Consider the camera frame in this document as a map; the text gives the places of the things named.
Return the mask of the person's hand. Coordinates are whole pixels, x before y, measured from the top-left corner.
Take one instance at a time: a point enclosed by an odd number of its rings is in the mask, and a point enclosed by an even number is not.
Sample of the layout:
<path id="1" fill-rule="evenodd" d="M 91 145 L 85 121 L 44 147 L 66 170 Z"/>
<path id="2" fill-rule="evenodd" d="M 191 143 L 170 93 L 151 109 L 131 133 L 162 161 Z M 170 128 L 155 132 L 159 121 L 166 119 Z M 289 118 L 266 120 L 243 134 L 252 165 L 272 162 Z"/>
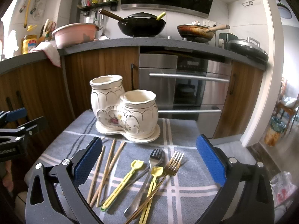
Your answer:
<path id="1" fill-rule="evenodd" d="M 13 176 L 11 171 L 12 161 L 11 160 L 6 161 L 4 166 L 5 166 L 6 174 L 3 177 L 3 185 L 8 190 L 8 192 L 12 192 L 14 188 Z"/>

